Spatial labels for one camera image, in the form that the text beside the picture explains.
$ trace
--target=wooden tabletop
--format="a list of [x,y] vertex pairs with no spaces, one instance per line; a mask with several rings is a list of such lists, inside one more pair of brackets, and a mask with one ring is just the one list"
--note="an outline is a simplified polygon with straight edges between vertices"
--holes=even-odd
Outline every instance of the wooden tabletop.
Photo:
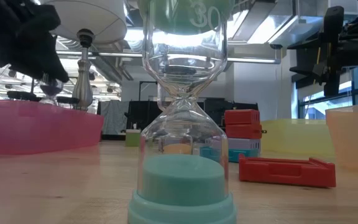
[[[137,149],[114,141],[0,156],[0,223],[126,224],[136,170]],[[358,172],[337,167],[337,187],[316,189],[239,182],[230,164],[229,188],[239,224],[358,223]]]

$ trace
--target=white lamp shade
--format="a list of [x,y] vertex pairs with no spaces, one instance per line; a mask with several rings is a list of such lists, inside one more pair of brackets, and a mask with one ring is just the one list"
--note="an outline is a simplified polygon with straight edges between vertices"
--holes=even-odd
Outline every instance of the white lamp shade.
[[61,25],[52,33],[71,40],[78,40],[81,29],[94,34],[95,44],[108,44],[122,40],[127,32],[123,0],[41,0],[53,5]]

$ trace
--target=red plastic box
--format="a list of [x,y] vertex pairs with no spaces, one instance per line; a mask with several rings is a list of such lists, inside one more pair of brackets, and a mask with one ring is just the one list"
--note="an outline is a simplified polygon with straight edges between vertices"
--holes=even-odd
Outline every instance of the red plastic box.
[[262,125],[260,124],[231,124],[226,125],[228,138],[261,139]]
[[224,122],[228,124],[259,124],[260,115],[257,110],[227,110],[224,112]]
[[0,154],[35,154],[99,143],[103,117],[29,101],[0,100]]
[[239,159],[240,181],[291,184],[310,187],[336,187],[335,165],[318,159]]

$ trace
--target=number 30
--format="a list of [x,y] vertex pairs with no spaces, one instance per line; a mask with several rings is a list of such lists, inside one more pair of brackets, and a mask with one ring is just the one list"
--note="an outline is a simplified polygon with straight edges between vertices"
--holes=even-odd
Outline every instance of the number 30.
[[193,2],[191,4],[191,7],[195,9],[196,14],[198,15],[198,20],[199,20],[199,24],[193,19],[190,19],[190,22],[193,26],[198,27],[198,28],[203,28],[205,27],[207,24],[209,25],[209,28],[211,28],[211,30],[215,30],[215,26],[212,25],[212,12],[216,11],[217,15],[218,15],[218,24],[219,25],[221,23],[221,14],[219,13],[219,10],[215,7],[215,6],[211,6],[208,9],[208,16],[206,15],[206,7],[205,4],[203,2]]

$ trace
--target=stacked plastic boxes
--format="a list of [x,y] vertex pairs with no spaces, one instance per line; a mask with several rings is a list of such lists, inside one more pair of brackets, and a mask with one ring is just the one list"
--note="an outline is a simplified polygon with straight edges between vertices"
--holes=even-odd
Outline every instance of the stacked plastic boxes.
[[[259,157],[260,139],[262,138],[259,111],[226,111],[225,122],[229,146],[229,162],[239,162],[240,154],[246,157]],[[218,143],[212,140],[211,146],[200,149],[200,155],[219,162],[221,145]]]

